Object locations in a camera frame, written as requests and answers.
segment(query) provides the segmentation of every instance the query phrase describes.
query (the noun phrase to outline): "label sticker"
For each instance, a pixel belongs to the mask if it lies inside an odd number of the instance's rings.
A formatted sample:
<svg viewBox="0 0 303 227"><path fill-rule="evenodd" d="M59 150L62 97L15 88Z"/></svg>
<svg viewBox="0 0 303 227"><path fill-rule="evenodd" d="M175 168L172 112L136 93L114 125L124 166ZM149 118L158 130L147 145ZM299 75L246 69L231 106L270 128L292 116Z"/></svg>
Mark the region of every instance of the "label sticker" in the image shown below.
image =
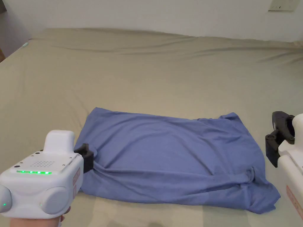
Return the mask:
<svg viewBox="0 0 303 227"><path fill-rule="evenodd" d="M78 171L76 172L74 178L73 178L73 186L75 185L75 183L77 182L78 178L80 176L80 168L78 169Z"/></svg>
<svg viewBox="0 0 303 227"><path fill-rule="evenodd" d="M300 217L303 220L303 209L302 209L301 205L299 204L298 200L296 199L295 195L292 193L292 191L288 187L288 185L286 186L286 193L287 193L290 201L292 202L292 204L296 208L298 214L300 215Z"/></svg>
<svg viewBox="0 0 303 227"><path fill-rule="evenodd" d="M74 187L74 194L73 194L73 199L75 199L75 197L76 197L76 194L77 194L77 185L75 185L75 187Z"/></svg>

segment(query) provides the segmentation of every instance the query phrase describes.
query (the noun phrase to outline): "led indicator strip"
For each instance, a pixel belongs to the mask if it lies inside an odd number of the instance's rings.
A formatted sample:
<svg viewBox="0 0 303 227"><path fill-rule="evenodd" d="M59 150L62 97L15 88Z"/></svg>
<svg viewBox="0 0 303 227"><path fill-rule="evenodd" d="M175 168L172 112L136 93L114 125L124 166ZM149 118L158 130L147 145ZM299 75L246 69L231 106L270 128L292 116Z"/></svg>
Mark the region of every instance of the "led indicator strip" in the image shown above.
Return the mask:
<svg viewBox="0 0 303 227"><path fill-rule="evenodd" d="M40 171L23 171L23 170L17 170L17 173L31 173L31 174L52 174L52 172L40 172Z"/></svg>

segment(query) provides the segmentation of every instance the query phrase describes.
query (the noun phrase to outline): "bed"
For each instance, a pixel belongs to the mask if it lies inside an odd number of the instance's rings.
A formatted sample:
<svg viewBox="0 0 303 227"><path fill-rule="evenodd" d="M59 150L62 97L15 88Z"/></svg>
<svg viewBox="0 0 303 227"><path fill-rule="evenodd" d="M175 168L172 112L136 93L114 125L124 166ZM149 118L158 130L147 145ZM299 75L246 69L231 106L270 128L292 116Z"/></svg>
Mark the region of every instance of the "bed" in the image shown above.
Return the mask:
<svg viewBox="0 0 303 227"><path fill-rule="evenodd" d="M0 171L76 138L95 108L182 118L236 112L262 151L271 114L303 113L303 43L115 29L46 29L0 63ZM266 159L267 178L279 176ZM302 226L282 197L263 215L208 206L134 204L79 193L64 226ZM8 219L0 216L0 226Z"/></svg>

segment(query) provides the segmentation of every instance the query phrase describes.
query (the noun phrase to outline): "blue cloth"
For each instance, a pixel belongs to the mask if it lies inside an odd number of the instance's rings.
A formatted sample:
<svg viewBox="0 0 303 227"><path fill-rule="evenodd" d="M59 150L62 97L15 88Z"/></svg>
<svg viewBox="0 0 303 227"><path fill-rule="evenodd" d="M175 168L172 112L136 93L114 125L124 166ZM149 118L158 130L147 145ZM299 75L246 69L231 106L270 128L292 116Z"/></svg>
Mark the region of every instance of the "blue cloth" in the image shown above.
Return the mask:
<svg viewBox="0 0 303 227"><path fill-rule="evenodd" d="M94 169L82 190L107 199L246 209L280 198L262 151L238 115L181 119L95 108L75 148L88 143Z"/></svg>

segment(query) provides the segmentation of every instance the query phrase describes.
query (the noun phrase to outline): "electrical outlet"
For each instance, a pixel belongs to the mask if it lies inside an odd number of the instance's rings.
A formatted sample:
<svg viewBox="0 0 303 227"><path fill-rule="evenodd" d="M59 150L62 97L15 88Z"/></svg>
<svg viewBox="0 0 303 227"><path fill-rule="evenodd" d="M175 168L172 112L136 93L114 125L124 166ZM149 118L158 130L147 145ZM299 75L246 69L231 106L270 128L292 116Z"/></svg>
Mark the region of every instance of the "electrical outlet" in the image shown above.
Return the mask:
<svg viewBox="0 0 303 227"><path fill-rule="evenodd" d="M289 11L293 12L299 5L300 0L273 0L269 11Z"/></svg>

